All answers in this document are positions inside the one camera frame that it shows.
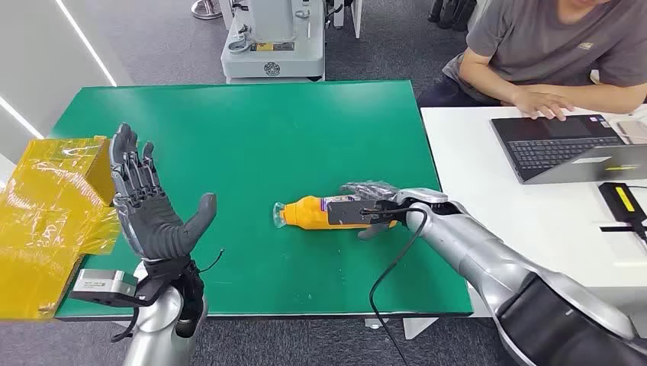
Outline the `person's right hand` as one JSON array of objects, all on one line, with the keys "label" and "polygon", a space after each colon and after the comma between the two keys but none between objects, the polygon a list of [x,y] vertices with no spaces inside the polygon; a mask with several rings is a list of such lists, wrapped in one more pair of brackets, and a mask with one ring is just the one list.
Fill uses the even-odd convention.
[{"label": "person's right hand", "polygon": [[549,120],[556,118],[564,121],[565,111],[575,110],[575,106],[567,98],[533,90],[530,87],[519,87],[511,96],[510,104],[516,107],[524,117],[533,120],[545,117]]}]

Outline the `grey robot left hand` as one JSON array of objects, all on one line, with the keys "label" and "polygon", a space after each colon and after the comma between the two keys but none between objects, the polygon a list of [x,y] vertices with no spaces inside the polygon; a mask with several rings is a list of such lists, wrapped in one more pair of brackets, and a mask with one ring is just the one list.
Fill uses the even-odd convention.
[{"label": "grey robot left hand", "polygon": [[217,196],[205,193],[197,212],[186,221],[175,212],[163,189],[153,159],[154,145],[137,149],[137,134],[122,123],[109,143],[113,205],[132,250],[149,262],[186,257],[217,213]]}]

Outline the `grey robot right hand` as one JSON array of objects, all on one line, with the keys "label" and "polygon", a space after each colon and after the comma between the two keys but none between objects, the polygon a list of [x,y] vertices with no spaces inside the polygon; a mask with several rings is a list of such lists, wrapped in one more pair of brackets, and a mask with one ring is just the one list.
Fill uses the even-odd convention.
[{"label": "grey robot right hand", "polygon": [[445,203],[448,196],[429,188],[396,188],[384,181],[347,182],[340,186],[342,192],[352,192],[363,200],[392,201],[401,208],[404,203],[420,201],[427,204]]}]

